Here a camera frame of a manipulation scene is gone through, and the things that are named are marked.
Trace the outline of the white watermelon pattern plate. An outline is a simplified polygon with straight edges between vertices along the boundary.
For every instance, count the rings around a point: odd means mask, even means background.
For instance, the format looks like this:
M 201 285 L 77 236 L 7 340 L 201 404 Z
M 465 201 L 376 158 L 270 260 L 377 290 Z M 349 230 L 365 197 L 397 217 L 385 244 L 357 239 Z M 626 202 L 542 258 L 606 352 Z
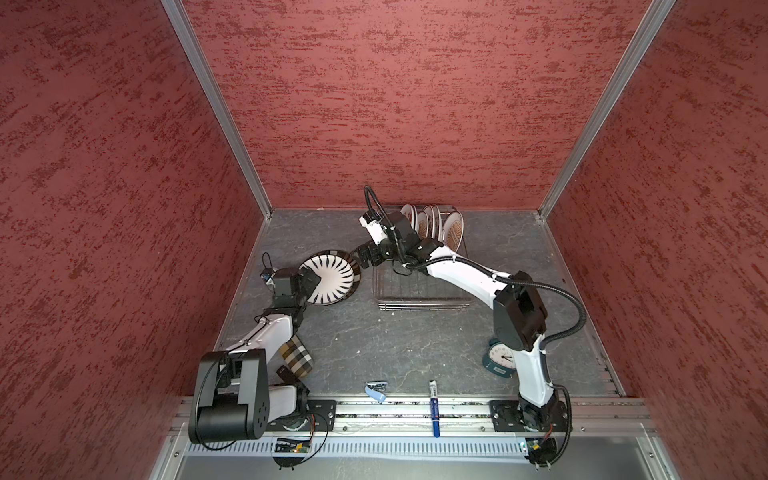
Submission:
M 416 231 L 418 228 L 417 211 L 411 204 L 405 204 L 401 208 L 401 213 L 409 220 L 411 228 Z

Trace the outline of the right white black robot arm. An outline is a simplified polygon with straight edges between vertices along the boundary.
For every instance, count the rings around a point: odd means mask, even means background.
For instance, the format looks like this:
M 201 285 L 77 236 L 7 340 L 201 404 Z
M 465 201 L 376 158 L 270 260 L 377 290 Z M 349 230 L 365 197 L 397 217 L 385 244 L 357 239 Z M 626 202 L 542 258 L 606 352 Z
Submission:
M 360 253 L 364 265 L 399 262 L 458 287 L 492 310 L 495 339 L 511 351 L 517 373 L 520 422 L 530 430 L 553 423 L 558 396 L 541 346 L 547 311 L 530 284 L 532 278 L 522 271 L 509 275 L 474 263 L 458 253 L 458 242 L 448 234 L 421 236 L 400 212 L 382 215 L 369 210 L 360 224 L 371 237 Z

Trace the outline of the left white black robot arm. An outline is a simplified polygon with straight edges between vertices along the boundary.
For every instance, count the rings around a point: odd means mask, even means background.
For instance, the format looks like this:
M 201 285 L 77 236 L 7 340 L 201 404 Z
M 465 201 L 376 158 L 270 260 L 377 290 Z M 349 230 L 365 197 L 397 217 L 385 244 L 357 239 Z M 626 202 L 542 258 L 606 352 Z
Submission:
M 204 354 L 198 366 L 188 435 L 208 450 L 215 450 L 217 442 L 225 449 L 259 439 L 272 422 L 306 421 L 308 389 L 293 373 L 271 386 L 268 363 L 298 331 L 320 277 L 299 267 L 267 268 L 262 278 L 272 288 L 272 305 L 244 338 Z

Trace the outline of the brown patterned plate in rack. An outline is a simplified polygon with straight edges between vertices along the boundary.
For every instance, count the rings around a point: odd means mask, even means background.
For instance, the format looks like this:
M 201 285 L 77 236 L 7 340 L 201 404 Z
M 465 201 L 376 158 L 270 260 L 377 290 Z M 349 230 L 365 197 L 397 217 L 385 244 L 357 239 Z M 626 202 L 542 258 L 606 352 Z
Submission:
M 431 236 L 433 213 L 430 206 L 425 206 L 417 213 L 417 233 L 424 239 Z

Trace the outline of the white plate in rack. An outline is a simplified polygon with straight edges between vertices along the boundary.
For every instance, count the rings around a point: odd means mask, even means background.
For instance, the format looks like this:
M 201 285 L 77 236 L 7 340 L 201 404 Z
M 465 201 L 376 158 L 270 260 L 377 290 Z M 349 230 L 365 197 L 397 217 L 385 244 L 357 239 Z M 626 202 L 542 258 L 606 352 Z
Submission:
M 432 211 L 432 237 L 438 241 L 444 240 L 442 214 L 437 205 L 430 206 Z

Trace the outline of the plaid fabric pouch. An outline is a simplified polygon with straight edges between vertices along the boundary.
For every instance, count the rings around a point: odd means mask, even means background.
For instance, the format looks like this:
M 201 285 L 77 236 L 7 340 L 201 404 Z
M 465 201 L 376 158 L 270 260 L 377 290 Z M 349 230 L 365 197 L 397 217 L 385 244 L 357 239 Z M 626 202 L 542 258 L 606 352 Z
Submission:
M 306 378 L 313 370 L 314 359 L 298 335 L 284 343 L 279 353 L 285 365 L 297 378 Z

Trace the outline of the rearmost brown rim plate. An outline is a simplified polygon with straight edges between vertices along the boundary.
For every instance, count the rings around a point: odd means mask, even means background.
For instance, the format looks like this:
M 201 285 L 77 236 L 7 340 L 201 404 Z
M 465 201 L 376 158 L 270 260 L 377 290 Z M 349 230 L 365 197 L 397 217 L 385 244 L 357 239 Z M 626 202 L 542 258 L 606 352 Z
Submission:
M 458 211 L 452 211 L 443 224 L 443 243 L 454 252 L 459 250 L 464 236 L 464 218 Z

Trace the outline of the light blue clip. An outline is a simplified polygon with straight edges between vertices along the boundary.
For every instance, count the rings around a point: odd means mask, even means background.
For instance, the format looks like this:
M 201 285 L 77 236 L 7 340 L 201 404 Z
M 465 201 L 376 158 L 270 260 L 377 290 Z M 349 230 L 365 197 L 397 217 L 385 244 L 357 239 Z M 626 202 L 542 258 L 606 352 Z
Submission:
M 379 404 L 383 404 L 387 400 L 387 381 L 372 381 L 365 384 L 365 393 Z

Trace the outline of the blue marker pen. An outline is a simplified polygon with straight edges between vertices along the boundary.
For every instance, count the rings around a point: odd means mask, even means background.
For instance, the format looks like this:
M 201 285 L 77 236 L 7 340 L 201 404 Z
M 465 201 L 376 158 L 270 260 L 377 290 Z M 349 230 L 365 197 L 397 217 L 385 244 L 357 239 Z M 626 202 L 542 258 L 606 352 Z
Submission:
M 440 431 L 440 413 L 439 413 L 439 399 L 438 388 L 435 380 L 429 381 L 429 396 L 430 396 L 430 418 L 432 423 L 433 436 L 439 438 L 441 436 Z

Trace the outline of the left small circuit board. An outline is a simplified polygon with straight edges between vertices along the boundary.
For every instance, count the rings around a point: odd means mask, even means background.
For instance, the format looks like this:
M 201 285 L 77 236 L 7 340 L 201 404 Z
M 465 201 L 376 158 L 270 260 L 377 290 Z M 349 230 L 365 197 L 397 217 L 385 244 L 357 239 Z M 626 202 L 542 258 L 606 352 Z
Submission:
M 293 470 L 315 454 L 315 445 L 310 439 L 279 437 L 274 445 L 272 460 L 280 469 Z

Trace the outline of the small circuit board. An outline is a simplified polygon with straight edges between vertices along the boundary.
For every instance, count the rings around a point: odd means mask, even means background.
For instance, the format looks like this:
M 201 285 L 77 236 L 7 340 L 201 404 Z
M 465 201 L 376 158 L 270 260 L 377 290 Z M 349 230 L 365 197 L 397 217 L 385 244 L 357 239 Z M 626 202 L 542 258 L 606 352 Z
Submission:
M 272 460 L 280 469 L 293 470 L 315 454 L 315 445 L 310 439 L 279 437 L 274 445 Z
M 531 438 L 525 443 L 526 458 L 536 468 L 550 468 L 558 458 L 559 448 L 555 438 Z

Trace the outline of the green alarm clock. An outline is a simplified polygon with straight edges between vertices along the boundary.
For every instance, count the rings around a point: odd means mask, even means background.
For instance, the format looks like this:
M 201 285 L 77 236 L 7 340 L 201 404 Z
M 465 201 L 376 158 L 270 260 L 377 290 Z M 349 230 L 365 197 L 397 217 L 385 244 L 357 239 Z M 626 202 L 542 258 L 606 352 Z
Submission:
M 491 338 L 482 357 L 482 366 L 501 378 L 512 378 L 517 373 L 513 350 L 497 338 Z

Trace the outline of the right small circuit board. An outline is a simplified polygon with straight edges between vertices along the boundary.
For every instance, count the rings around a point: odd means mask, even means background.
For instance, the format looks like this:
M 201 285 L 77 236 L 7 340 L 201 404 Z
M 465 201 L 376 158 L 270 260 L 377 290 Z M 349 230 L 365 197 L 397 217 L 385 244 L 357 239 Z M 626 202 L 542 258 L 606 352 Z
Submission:
M 559 448 L 555 438 L 531 438 L 525 443 L 526 458 L 536 468 L 550 468 L 558 458 Z

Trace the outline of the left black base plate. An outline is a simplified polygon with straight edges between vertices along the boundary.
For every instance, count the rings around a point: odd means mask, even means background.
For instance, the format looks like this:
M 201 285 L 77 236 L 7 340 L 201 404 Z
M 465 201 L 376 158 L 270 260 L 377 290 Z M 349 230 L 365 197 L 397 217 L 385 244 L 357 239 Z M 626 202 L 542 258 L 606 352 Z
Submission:
M 304 409 L 279 417 L 268 423 L 267 432 L 311 433 L 332 431 L 338 402 L 333 399 L 310 399 Z

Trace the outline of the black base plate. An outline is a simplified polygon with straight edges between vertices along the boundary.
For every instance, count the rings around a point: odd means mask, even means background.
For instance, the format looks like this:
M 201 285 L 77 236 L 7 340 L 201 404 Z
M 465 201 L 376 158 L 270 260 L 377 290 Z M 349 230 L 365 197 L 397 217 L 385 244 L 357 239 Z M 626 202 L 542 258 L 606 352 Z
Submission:
M 333 399 L 310 399 L 304 409 L 279 417 L 268 423 L 267 432 L 311 433 L 332 431 L 338 402 Z
M 569 430 L 567 405 L 556 397 L 536 407 L 523 400 L 492 400 L 490 419 L 495 432 L 564 433 Z

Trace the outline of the aluminium front rail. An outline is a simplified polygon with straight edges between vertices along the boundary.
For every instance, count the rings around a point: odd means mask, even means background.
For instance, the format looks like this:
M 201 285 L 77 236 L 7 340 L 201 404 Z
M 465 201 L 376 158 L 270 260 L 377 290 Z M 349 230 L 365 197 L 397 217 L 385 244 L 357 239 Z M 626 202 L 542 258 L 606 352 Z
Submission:
M 383 404 L 367 396 L 315 397 L 338 402 L 334 428 L 336 436 L 433 435 L 430 398 L 393 396 Z M 481 396 L 439 397 L 440 431 L 443 437 L 527 436 L 540 432 L 495 432 L 489 402 Z M 658 428 L 642 399 L 628 397 L 578 397 L 571 399 L 568 412 L 574 437 L 656 437 Z

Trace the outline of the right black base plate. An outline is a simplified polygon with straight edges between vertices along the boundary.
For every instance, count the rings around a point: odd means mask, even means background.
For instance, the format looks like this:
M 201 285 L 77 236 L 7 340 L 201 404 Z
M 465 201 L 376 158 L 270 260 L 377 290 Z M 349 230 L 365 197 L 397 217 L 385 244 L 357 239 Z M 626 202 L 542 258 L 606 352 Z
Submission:
M 536 407 L 523 400 L 492 400 L 490 419 L 495 432 L 564 433 L 569 430 L 567 405 L 556 397 Z

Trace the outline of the left aluminium corner post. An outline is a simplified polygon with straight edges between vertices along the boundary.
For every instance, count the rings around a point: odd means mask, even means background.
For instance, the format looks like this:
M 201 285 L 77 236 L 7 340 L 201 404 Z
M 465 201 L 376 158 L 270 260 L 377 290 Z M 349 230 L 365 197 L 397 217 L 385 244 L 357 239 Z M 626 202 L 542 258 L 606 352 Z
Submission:
M 270 220 L 274 207 L 259 178 L 221 89 L 214 78 L 213 71 L 194 32 L 183 2 L 162 0 L 161 4 L 262 215 Z

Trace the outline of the aluminium corner post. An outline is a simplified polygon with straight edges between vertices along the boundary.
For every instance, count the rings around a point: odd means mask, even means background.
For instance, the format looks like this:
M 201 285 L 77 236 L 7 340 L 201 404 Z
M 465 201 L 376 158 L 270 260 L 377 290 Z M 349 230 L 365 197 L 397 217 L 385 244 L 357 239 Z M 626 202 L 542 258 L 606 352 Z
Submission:
M 213 71 L 194 32 L 183 2 L 162 0 L 161 4 L 262 215 L 270 220 L 274 207 L 259 178 L 221 89 L 214 78 Z
M 538 209 L 539 218 L 543 222 L 547 221 L 554 210 L 675 3 L 675 0 L 653 0 L 650 2 L 581 134 Z

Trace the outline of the right aluminium corner post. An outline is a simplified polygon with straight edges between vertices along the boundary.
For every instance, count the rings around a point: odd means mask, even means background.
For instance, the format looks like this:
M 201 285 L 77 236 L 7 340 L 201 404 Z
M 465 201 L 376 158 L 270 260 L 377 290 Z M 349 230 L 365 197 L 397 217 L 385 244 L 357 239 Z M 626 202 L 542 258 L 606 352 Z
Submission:
M 538 209 L 539 218 L 543 222 L 547 221 L 554 210 L 675 3 L 675 0 L 653 0 L 650 2 L 581 134 Z

